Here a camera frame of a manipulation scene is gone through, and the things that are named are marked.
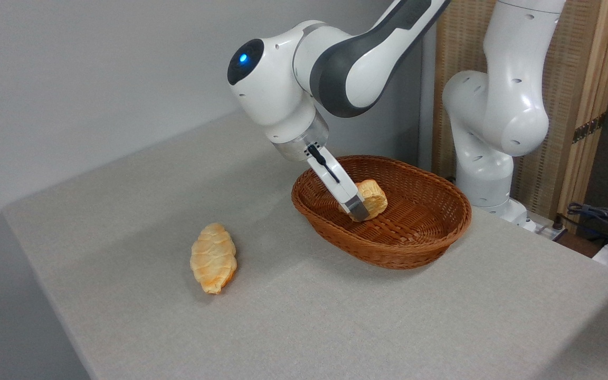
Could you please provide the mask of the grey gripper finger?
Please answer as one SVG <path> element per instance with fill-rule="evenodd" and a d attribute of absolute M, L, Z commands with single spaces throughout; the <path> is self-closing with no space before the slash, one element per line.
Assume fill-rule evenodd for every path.
<path fill-rule="evenodd" d="M 362 222 L 369 217 L 369 211 L 363 201 L 364 198 L 360 195 L 355 195 L 347 201 L 347 214 L 354 221 Z"/>

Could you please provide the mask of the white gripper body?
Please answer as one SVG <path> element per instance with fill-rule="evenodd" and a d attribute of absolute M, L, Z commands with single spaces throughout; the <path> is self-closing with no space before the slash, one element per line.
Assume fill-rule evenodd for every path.
<path fill-rule="evenodd" d="M 307 163 L 340 205 L 359 195 L 358 188 L 330 152 L 307 152 Z"/>

